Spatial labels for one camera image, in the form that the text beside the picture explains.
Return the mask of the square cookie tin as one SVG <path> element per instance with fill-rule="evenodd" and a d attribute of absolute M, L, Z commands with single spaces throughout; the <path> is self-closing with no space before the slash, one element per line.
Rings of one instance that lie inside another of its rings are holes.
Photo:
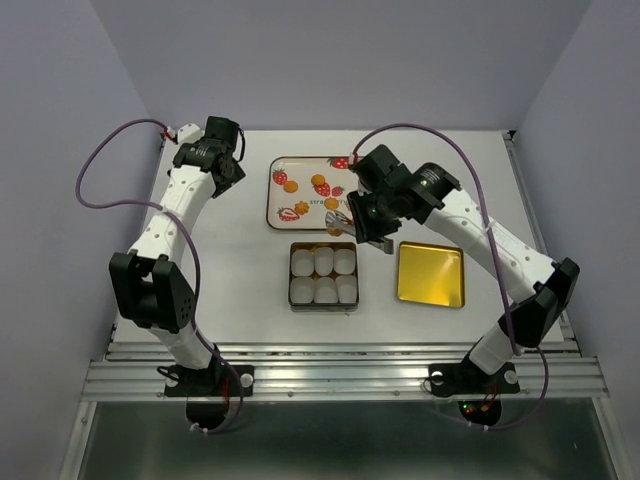
<path fill-rule="evenodd" d="M 287 300 L 301 313 L 352 313 L 359 307 L 357 247 L 352 242 L 294 242 Z"/>

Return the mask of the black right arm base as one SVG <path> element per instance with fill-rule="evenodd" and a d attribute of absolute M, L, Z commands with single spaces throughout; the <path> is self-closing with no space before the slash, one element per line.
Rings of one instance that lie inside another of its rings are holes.
<path fill-rule="evenodd" d="M 507 362 L 494 374 L 486 374 L 470 361 L 431 364 L 426 377 L 428 391 L 439 398 L 457 395 L 517 394 L 518 375 Z"/>

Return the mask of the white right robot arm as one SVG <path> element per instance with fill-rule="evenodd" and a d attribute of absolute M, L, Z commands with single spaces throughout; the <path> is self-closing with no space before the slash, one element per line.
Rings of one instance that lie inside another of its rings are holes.
<path fill-rule="evenodd" d="M 359 189 L 348 196 L 355 236 L 371 243 L 413 220 L 440 234 L 498 282 L 506 310 L 460 366 L 463 384 L 482 390 L 522 347 L 538 346 L 566 309 L 579 266 L 556 261 L 484 213 L 460 182 L 435 163 L 410 171 L 384 145 L 351 166 Z"/>

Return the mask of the metal tongs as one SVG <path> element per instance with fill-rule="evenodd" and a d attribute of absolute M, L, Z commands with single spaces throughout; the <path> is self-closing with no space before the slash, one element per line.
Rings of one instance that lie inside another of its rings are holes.
<path fill-rule="evenodd" d="M 343 234 L 353 237 L 358 244 L 368 244 L 387 255 L 394 253 L 394 242 L 392 245 L 380 245 L 374 240 L 362 240 L 358 236 L 354 222 L 339 211 L 328 210 L 326 212 L 325 226 L 326 230 L 328 228 L 341 230 Z"/>

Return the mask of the white paper cup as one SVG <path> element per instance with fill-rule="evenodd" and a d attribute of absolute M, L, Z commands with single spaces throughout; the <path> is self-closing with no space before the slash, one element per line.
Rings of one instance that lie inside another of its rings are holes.
<path fill-rule="evenodd" d="M 314 255 L 310 250 L 299 249 L 291 255 L 291 273 L 296 277 L 310 277 L 315 271 Z"/>
<path fill-rule="evenodd" d="M 310 304 L 314 300 L 315 282 L 311 277 L 295 277 L 290 283 L 290 300 L 293 304 Z"/>
<path fill-rule="evenodd" d="M 336 304 L 338 293 L 335 281 L 330 277 L 315 280 L 314 302 L 316 304 Z"/>
<path fill-rule="evenodd" d="M 319 247 L 314 251 L 314 269 L 321 276 L 329 276 L 334 269 L 334 250 L 331 247 Z"/>
<path fill-rule="evenodd" d="M 356 269 L 356 252 L 343 248 L 334 252 L 333 269 L 338 275 L 352 275 Z"/>
<path fill-rule="evenodd" d="M 358 299 L 358 282 L 353 275 L 340 275 L 335 279 L 338 300 L 341 304 L 355 304 Z"/>

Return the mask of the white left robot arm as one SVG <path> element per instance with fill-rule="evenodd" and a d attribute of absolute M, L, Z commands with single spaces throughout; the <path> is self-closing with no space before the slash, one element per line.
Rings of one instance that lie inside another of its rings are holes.
<path fill-rule="evenodd" d="M 234 158 L 243 141 L 238 123 L 215 116 L 202 136 L 180 136 L 165 193 L 147 226 L 109 263 L 120 316 L 159 339 L 202 394 L 221 386 L 223 371 L 211 362 L 214 347 L 195 323 L 199 287 L 189 285 L 180 264 L 194 246 L 191 232 L 205 204 L 245 177 Z"/>

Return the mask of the aluminium rail frame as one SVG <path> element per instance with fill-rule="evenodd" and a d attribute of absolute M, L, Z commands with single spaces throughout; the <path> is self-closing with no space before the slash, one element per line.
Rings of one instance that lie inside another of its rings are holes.
<path fill-rule="evenodd" d="M 396 258 L 364 245 L 355 312 L 289 309 L 289 247 L 308 234 L 268 226 L 269 168 L 280 157 L 342 155 L 359 137 L 249 132 L 246 180 L 209 203 L 195 227 L 205 290 L 199 324 L 226 358 L 255 369 L 236 428 L 191 431 L 184 401 L 164 395 L 156 372 L 169 361 L 164 347 L 121 321 L 88 368 L 62 478 L 636 477 L 601 366 L 580 351 L 567 319 L 544 356 L 517 360 L 521 391 L 503 398 L 506 430 L 470 428 L 455 398 L 424 391 L 431 366 L 458 361 L 499 316 L 494 280 L 472 259 L 461 309 L 398 300 Z M 541 390 L 546 402 L 514 424 Z"/>

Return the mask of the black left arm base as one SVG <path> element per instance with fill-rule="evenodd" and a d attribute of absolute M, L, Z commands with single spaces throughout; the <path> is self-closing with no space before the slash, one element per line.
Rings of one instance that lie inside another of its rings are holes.
<path fill-rule="evenodd" d="M 246 397 L 253 395 L 255 368 L 252 365 L 233 365 L 238 374 L 214 361 L 208 368 L 188 369 L 179 365 L 159 366 L 156 371 L 164 378 L 164 395 L 170 398 Z"/>

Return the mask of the strawberry print tray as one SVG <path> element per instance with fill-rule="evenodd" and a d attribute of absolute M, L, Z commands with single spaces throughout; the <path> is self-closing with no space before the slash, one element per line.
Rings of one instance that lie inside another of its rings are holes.
<path fill-rule="evenodd" d="M 325 183 L 314 186 L 313 175 L 320 174 Z M 298 184 L 295 193 L 284 191 L 284 183 L 293 180 Z M 325 228 L 328 211 L 324 201 L 333 197 L 340 201 L 334 210 L 352 218 L 347 194 L 358 188 L 358 178 L 349 170 L 347 156 L 285 156 L 275 159 L 269 168 L 266 220 L 275 230 L 319 231 Z M 298 215 L 294 211 L 296 203 L 309 204 L 309 212 Z"/>

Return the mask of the gold tin lid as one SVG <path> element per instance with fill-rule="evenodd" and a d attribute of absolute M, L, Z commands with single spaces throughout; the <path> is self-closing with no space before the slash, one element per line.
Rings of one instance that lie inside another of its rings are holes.
<path fill-rule="evenodd" d="M 446 308 L 465 306 L 464 254 L 456 247 L 402 242 L 398 250 L 397 298 Z"/>

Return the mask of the round cookie left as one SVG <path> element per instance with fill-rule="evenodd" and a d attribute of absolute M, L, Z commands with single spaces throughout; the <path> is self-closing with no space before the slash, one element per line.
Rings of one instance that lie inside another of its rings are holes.
<path fill-rule="evenodd" d="M 298 184 L 293 180 L 284 183 L 283 189 L 287 193 L 295 193 L 298 190 Z"/>

